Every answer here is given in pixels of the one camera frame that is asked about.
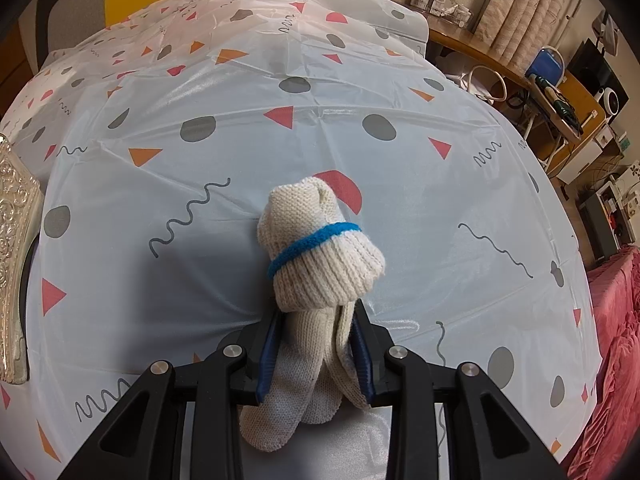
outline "blue trim on glove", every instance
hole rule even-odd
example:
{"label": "blue trim on glove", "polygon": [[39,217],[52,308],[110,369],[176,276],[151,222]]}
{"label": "blue trim on glove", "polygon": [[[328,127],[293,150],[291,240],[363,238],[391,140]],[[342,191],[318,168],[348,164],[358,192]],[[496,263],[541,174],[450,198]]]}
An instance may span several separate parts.
{"label": "blue trim on glove", "polygon": [[335,224],[325,225],[315,233],[293,242],[273,259],[271,265],[269,265],[269,270],[267,270],[267,276],[272,280],[276,272],[286,263],[345,231],[361,231],[361,229],[357,224],[351,222],[336,222]]}

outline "white knit glove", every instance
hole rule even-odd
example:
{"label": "white knit glove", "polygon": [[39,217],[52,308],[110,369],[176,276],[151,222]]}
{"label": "white knit glove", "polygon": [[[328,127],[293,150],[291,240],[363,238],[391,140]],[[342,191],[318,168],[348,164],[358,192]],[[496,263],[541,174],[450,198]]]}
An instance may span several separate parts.
{"label": "white knit glove", "polygon": [[[293,243],[344,222],[332,189],[318,178],[271,191],[258,222],[258,241],[274,264]],[[348,338],[354,302],[369,292],[385,259],[359,230],[334,234],[286,260],[273,278],[276,302],[287,314],[270,392],[240,416],[244,439],[262,451],[284,446],[300,422],[332,419],[344,394],[360,393]]]}

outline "white plastic sheet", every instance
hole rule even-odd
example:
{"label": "white plastic sheet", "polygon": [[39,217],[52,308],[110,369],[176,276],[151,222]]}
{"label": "white plastic sheet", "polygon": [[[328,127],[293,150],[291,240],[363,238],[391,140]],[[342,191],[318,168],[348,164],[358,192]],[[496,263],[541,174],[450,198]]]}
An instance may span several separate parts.
{"label": "white plastic sheet", "polygon": [[[508,121],[390,30],[428,36],[388,0],[163,0],[25,86],[1,125],[46,188],[31,378],[2,384],[21,471],[56,478],[149,364],[260,317],[258,216],[313,174],[385,254],[373,321],[431,362],[477,362],[570,450],[600,365],[574,232]],[[383,478],[388,425],[343,406],[280,452],[245,447],[246,478]]]}

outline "curtain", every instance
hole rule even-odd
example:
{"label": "curtain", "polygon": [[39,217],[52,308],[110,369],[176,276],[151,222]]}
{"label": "curtain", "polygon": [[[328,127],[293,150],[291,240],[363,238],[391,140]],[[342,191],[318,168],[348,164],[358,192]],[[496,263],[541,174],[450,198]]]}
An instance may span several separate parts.
{"label": "curtain", "polygon": [[565,0],[490,0],[476,36],[501,64],[524,74],[547,44]]}

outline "pink blanket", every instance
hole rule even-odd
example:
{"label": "pink blanket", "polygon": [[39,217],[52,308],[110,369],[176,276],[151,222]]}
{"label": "pink blanket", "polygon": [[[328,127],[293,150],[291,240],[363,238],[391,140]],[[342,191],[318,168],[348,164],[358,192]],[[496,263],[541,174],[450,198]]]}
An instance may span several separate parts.
{"label": "pink blanket", "polygon": [[587,276],[603,361],[598,404],[568,476],[604,480],[640,425],[640,251],[625,248]]}

